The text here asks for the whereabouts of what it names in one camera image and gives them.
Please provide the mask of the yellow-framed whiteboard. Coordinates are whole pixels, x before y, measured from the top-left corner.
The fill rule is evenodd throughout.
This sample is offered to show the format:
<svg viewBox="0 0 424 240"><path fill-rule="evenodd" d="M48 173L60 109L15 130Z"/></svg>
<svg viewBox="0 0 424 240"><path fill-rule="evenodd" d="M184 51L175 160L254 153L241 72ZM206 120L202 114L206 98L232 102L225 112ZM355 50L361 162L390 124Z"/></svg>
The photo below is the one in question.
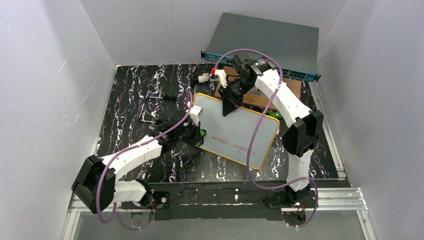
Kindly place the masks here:
<svg viewBox="0 0 424 240"><path fill-rule="evenodd" d="M240 107L227 116L222 115L222 101L203 93L193 97L194 104L202 107L200 128L206 131L201 149L246 165L247 151L261 114ZM249 157L249 167L259 170L280 129L280 121L265 116L256 132Z"/></svg>

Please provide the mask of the green bone-shaped eraser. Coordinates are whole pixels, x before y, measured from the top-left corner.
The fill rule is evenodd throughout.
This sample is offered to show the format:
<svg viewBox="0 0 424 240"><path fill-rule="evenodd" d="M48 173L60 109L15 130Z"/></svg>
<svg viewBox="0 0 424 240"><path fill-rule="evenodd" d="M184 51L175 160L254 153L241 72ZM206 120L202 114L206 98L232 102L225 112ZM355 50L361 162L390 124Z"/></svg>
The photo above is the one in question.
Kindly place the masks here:
<svg viewBox="0 0 424 240"><path fill-rule="evenodd" d="M206 136L206 131L203 129L200 129L199 132L196 134L196 143L194 144L196 147L200 147L204 144L204 138Z"/></svg>

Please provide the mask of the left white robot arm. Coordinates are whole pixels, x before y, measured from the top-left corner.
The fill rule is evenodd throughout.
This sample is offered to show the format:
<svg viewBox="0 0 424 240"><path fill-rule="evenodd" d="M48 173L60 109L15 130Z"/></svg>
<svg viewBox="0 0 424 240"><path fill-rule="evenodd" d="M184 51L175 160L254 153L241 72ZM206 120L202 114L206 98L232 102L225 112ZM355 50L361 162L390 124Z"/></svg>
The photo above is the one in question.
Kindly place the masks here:
<svg viewBox="0 0 424 240"><path fill-rule="evenodd" d="M180 125L176 125L176 121L160 121L145 137L119 152L87 157L71 190L93 214L111 204L124 202L149 208L155 200L154 190L143 180L124 181L122 177L169 152L179 142L201 146L206 133L200 122L191 118Z"/></svg>

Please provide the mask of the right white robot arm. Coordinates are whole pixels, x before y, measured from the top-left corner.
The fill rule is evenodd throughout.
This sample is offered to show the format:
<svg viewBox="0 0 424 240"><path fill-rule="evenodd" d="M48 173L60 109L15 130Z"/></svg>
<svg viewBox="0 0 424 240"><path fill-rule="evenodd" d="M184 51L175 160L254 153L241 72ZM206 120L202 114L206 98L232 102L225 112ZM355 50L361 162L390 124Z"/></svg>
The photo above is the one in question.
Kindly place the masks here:
<svg viewBox="0 0 424 240"><path fill-rule="evenodd" d="M221 84L218 92L222 100L222 114L227 116L238 109L244 95L254 87L268 97L264 110L274 105L288 128L282 137L289 162L284 190L290 201L298 202L311 190L309 168L323 132L324 116L319 110L311 110L293 94L283 82L284 72L275 60L267 56L252 59L240 53L230 62L238 74L233 81L228 80L224 70L213 68L211 71Z"/></svg>

